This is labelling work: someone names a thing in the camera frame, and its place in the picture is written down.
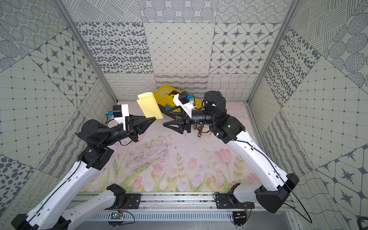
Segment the yellow square paper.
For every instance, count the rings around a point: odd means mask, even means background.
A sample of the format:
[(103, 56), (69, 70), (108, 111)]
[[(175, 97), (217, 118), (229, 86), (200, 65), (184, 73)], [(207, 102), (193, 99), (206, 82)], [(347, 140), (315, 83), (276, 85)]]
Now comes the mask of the yellow square paper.
[(139, 94), (137, 102), (146, 118), (163, 119), (163, 114), (152, 92)]

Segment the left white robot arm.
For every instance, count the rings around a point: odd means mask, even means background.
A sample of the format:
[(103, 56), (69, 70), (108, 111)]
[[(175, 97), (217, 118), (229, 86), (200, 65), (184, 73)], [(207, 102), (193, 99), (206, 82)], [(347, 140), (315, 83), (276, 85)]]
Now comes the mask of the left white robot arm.
[(66, 209), (85, 184), (109, 162), (114, 150), (111, 146), (129, 138), (139, 141), (155, 121), (154, 117), (128, 115), (125, 122), (108, 127), (97, 120), (86, 121), (77, 137), (87, 143), (70, 171), (34, 209), (18, 214), (11, 225), (16, 230), (73, 230), (84, 221), (107, 208), (127, 205), (126, 190), (117, 184), (109, 185), (98, 196)]

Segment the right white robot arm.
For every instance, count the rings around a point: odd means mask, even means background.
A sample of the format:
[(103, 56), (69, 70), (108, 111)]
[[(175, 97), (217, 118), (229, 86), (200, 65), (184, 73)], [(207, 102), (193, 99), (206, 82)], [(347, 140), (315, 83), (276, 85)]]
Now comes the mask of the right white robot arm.
[(204, 95), (202, 109), (196, 109), (194, 96), (181, 92), (172, 96), (174, 107), (167, 110), (181, 111), (180, 119), (163, 124), (180, 134), (190, 132), (193, 126), (208, 125), (210, 132), (228, 144), (252, 168), (261, 183), (255, 185), (254, 194), (250, 188), (237, 183), (229, 193), (239, 203), (257, 202), (265, 210), (276, 213), (285, 204), (296, 187), (299, 178), (294, 173), (286, 173), (276, 165), (254, 142), (245, 126), (226, 109), (226, 99), (218, 91), (208, 91)]

